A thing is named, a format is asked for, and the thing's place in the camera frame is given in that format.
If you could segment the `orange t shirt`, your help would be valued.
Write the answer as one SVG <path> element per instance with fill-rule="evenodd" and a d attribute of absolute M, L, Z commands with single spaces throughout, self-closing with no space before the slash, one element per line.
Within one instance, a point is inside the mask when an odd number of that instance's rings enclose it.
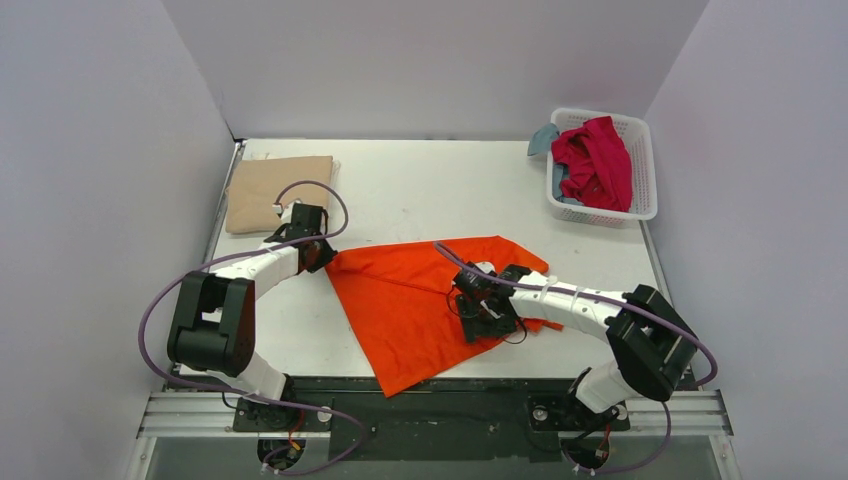
<path fill-rule="evenodd" d="M 342 251 L 325 271 L 385 396 L 487 352 L 448 306 L 459 269 L 430 241 Z"/>

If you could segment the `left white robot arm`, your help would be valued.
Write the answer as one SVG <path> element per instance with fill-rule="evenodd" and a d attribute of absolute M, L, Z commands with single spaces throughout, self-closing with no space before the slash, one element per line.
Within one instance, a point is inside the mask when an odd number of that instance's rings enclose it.
<path fill-rule="evenodd" d="M 326 208 L 295 202 L 258 255 L 212 272 L 193 271 L 179 285 L 169 358 L 261 401 L 259 416 L 275 430 L 295 423 L 299 405 L 285 394 L 289 377 L 255 352 L 256 303 L 282 281 L 334 259 L 337 251 L 322 237 L 328 220 Z"/>

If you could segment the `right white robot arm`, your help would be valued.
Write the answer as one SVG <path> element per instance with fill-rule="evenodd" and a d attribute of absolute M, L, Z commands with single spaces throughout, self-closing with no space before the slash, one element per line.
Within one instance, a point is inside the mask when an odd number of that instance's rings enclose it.
<path fill-rule="evenodd" d="M 544 320 L 609 346 L 611 361 L 581 373 L 565 402 L 567 419 L 580 429 L 593 427 L 625 400 L 669 400 L 698 350 L 692 330 L 647 285 L 631 292 L 592 290 L 520 265 L 496 273 L 473 262 L 460 268 L 452 285 L 470 343 Z"/>

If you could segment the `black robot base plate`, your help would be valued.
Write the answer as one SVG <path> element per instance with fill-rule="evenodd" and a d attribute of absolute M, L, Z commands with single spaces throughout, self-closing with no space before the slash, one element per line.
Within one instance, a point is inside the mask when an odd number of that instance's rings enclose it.
<path fill-rule="evenodd" d="M 532 462 L 601 466 L 610 434 L 663 435 L 662 406 L 617 402 L 602 413 L 580 405 L 571 379 L 436 379 L 386 397 L 364 378 L 297 377 L 284 401 L 306 409 L 230 399 L 232 431 L 256 433 L 257 455 L 274 469 L 323 460 Z"/>

